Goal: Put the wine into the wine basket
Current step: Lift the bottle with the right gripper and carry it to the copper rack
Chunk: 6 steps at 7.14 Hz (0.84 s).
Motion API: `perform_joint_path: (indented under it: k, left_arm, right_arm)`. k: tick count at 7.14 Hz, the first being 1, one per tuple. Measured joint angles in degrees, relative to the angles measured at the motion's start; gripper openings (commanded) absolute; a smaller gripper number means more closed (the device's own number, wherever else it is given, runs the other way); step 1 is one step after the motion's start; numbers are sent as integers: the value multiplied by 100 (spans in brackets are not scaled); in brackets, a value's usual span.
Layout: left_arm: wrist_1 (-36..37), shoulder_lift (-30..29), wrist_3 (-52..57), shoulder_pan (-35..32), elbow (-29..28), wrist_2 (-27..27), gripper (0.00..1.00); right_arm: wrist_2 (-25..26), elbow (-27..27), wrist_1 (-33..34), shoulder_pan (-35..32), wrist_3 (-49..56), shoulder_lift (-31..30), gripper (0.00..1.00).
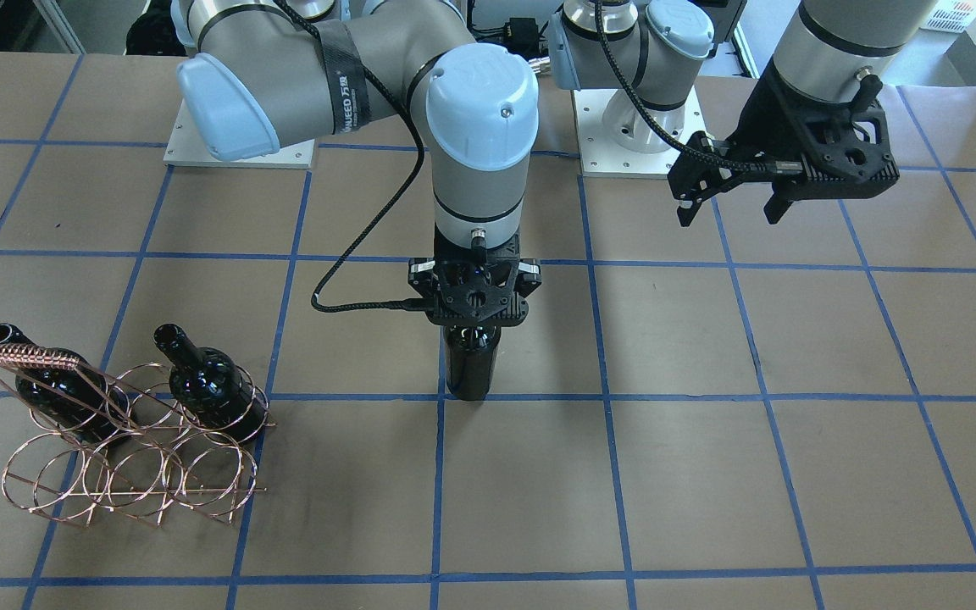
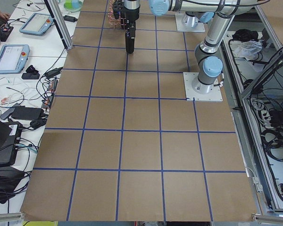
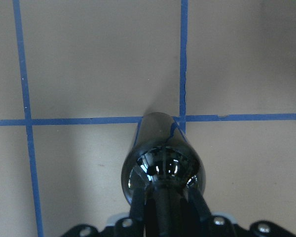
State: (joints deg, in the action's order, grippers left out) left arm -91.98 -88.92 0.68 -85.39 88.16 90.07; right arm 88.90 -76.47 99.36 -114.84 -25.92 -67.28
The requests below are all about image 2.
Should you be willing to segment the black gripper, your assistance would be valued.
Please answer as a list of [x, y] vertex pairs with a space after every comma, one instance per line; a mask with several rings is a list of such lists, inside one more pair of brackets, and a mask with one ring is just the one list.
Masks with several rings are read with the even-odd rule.
[[130, 22], [129, 37], [135, 38], [136, 20], [139, 19], [140, 1], [139, 0], [124, 0], [125, 17]]

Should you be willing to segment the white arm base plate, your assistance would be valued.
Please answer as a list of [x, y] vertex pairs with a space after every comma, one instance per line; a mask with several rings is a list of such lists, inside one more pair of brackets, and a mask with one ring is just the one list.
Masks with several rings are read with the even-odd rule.
[[185, 95], [187, 101], [222, 102], [221, 88], [216, 78], [211, 85], [204, 85], [198, 80], [199, 73], [183, 73]]
[[193, 14], [177, 13], [175, 14], [175, 21], [178, 32], [205, 32], [204, 24]]

